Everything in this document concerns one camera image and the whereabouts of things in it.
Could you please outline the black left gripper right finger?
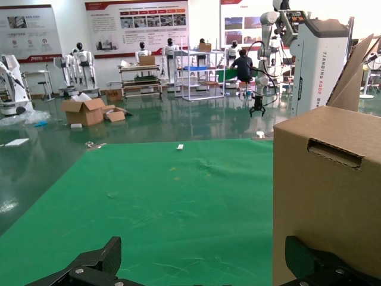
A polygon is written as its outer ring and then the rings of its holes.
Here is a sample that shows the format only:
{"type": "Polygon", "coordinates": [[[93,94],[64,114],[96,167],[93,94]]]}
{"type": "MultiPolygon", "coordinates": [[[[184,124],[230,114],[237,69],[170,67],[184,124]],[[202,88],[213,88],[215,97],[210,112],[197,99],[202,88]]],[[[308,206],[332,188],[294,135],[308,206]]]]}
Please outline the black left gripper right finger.
{"type": "Polygon", "coordinates": [[[309,248],[296,236],[285,239],[285,262],[294,278],[281,286],[380,285],[380,279],[350,267],[328,251],[309,248]]]}

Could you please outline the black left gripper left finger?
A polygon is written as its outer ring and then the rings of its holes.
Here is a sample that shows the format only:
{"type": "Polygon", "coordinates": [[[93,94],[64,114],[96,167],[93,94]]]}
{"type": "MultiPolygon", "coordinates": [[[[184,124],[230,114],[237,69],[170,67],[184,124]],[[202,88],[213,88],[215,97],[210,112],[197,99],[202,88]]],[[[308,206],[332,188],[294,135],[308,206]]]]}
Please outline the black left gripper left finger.
{"type": "Polygon", "coordinates": [[[135,286],[137,282],[119,278],[121,237],[112,237],[103,248],[80,253],[66,268],[33,281],[34,286],[135,286]]]}

